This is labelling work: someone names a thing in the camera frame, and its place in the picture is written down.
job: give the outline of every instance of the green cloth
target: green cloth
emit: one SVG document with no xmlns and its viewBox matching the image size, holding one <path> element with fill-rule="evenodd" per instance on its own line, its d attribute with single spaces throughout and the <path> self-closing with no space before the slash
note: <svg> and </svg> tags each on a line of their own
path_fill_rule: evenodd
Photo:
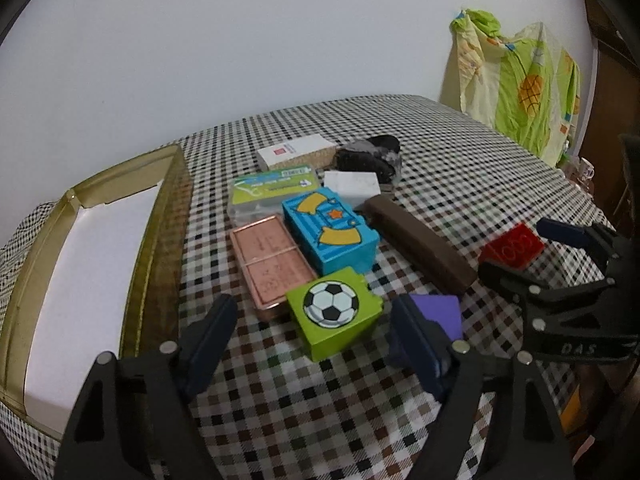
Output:
<svg viewBox="0 0 640 480">
<path fill-rule="evenodd" d="M 575 135 L 580 69 L 543 23 L 513 38 L 485 10 L 453 20 L 460 107 L 555 166 Z"/>
</svg>

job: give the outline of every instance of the orange star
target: orange star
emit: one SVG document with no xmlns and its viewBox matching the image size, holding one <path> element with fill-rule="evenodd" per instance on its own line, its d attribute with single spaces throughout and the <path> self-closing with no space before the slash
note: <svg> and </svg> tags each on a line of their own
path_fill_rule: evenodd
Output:
<svg viewBox="0 0 640 480">
<path fill-rule="evenodd" d="M 331 209 L 331 211 L 327 213 L 327 216 L 331 220 L 337 220 L 338 218 L 342 218 L 342 211 L 338 211 L 337 209 Z"/>
</svg>

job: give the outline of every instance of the blue block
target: blue block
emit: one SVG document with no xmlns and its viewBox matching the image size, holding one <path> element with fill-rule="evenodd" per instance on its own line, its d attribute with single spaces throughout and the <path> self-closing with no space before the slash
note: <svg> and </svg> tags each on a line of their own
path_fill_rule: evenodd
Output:
<svg viewBox="0 0 640 480">
<path fill-rule="evenodd" d="M 380 235 L 327 187 L 282 203 L 284 218 L 309 263 L 325 276 L 345 267 L 371 270 Z"/>
</svg>

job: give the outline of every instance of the white wall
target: white wall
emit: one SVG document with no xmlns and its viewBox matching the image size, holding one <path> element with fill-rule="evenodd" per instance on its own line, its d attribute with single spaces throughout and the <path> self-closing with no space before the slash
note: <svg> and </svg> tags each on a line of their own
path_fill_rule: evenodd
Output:
<svg viewBox="0 0 640 480">
<path fill-rule="evenodd" d="M 461 7 L 543 20 L 580 64 L 583 0 L 32 0 L 0 47 L 0 244 L 40 202 L 223 121 L 319 100 L 438 99 Z"/>
</svg>

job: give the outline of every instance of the table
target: table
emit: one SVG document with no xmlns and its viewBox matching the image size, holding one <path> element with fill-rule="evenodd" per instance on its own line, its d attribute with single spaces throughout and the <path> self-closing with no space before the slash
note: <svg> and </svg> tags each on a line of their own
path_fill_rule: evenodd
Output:
<svg viewBox="0 0 640 480">
<path fill-rule="evenodd" d="M 542 216 L 577 224 L 606 221 L 558 172 L 513 141 L 420 96 L 344 99 L 222 124 L 178 140 L 194 179 L 180 286 L 180 325 L 201 319 L 220 292 L 240 317 L 208 391 L 192 413 L 223 477 L 239 479 L 401 479 L 439 405 L 416 377 L 385 365 L 389 297 L 435 289 L 384 240 L 367 275 L 385 308 L 372 339 L 319 364 L 304 354 L 290 319 L 259 322 L 227 236 L 228 182 L 257 171 L 255 152 L 283 139 L 322 134 L 344 143 L 379 134 L 401 141 L 396 200 L 447 238 L 477 267 L 488 238 Z M 20 265 L 53 204 L 39 206 L 0 251 L 0 321 Z M 530 269 L 551 286 L 601 275 L 585 254 L 547 243 Z M 522 341 L 516 307 L 476 282 L 461 301 L 463 329 L 481 352 L 512 356 Z M 574 387 L 567 365 L 543 376 L 560 407 Z M 460 478 L 478 466 L 490 418 L 482 397 Z M 58 444 L 0 404 L 0 425 L 39 478 L 50 478 Z"/>
</svg>

